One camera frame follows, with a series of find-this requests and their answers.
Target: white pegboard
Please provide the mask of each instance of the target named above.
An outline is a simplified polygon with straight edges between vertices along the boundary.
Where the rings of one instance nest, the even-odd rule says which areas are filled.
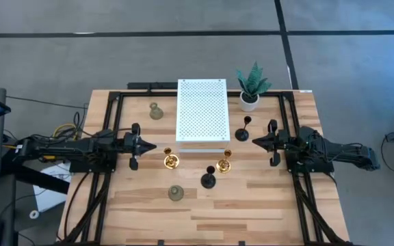
[[[230,140],[226,79],[179,79],[176,141]]]

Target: wooden table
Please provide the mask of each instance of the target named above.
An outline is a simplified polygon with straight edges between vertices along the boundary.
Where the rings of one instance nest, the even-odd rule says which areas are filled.
[[[94,90],[90,99],[84,130],[101,130],[107,104],[108,90]],[[310,126],[321,132],[321,125],[313,94],[294,91],[301,126]],[[160,120],[149,117],[149,104],[157,102],[163,109]],[[293,122],[286,102],[291,132]],[[284,154],[281,164],[270,167],[272,154],[254,145],[251,139],[264,136],[271,119],[282,120],[278,99],[261,97],[253,112],[239,108],[239,98],[228,98],[231,124],[232,170],[227,174],[215,173],[217,184],[205,189],[200,177],[209,165],[215,166],[223,154],[178,154],[176,169],[163,165],[163,149],[175,149],[176,98],[126,97],[120,128],[134,122],[141,126],[144,140],[157,145],[155,150],[139,158],[139,170],[129,169],[129,154],[120,155],[116,172],[112,174],[101,244],[155,245],[165,240],[167,245],[303,245],[298,210],[291,174],[288,173]],[[250,138],[246,142],[235,139],[235,131],[244,126],[244,116],[252,117],[247,126]],[[70,184],[68,199],[83,174],[76,174]],[[337,188],[324,174],[312,174],[317,207],[331,228],[349,240]],[[82,184],[75,197],[68,221],[71,229],[86,210],[92,175]],[[180,185],[184,198],[173,202],[168,188]],[[311,240],[315,240],[311,215],[307,212]],[[59,236],[63,237],[63,222]],[[92,218],[90,239],[93,239],[96,215]]]

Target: potted plant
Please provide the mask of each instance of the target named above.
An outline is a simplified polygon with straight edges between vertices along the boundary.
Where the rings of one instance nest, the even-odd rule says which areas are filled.
[[[259,102],[259,94],[266,92],[271,86],[267,82],[267,78],[261,79],[263,76],[263,69],[258,67],[258,63],[254,63],[249,77],[245,79],[241,71],[237,70],[237,77],[239,85],[243,89],[239,98],[241,100],[240,106],[243,111],[249,112],[257,107]]]

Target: gray floor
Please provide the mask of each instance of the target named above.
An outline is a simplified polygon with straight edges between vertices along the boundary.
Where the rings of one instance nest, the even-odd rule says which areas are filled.
[[[394,29],[394,1],[282,0],[288,30]],[[0,0],[0,32],[277,30],[268,0]],[[300,89],[313,90],[327,138],[358,141],[380,157],[394,131],[394,36],[290,37]],[[264,67],[274,89],[291,88],[278,36],[182,38],[0,39],[0,87],[12,96],[81,106],[93,89],[128,82],[226,78]],[[8,99],[7,129],[20,137],[49,134],[73,109]],[[394,166],[394,143],[384,153]],[[351,240],[394,245],[394,173],[336,163],[339,195]],[[19,185],[19,194],[31,187]],[[55,239],[62,207],[27,219],[33,200],[17,204],[16,227],[36,244]],[[20,245],[29,245],[20,239]]]

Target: white paper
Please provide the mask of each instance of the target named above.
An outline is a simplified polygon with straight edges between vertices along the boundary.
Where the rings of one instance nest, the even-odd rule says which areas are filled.
[[[71,175],[69,172],[69,167],[69,163],[60,163],[59,165],[45,168],[40,172],[42,172],[43,174],[52,175],[53,177],[65,180],[66,182],[70,182]],[[36,185],[33,186],[33,189],[34,194],[36,194],[36,203],[38,205],[39,212],[44,212],[66,201],[66,194],[49,190],[44,191],[43,188]]]

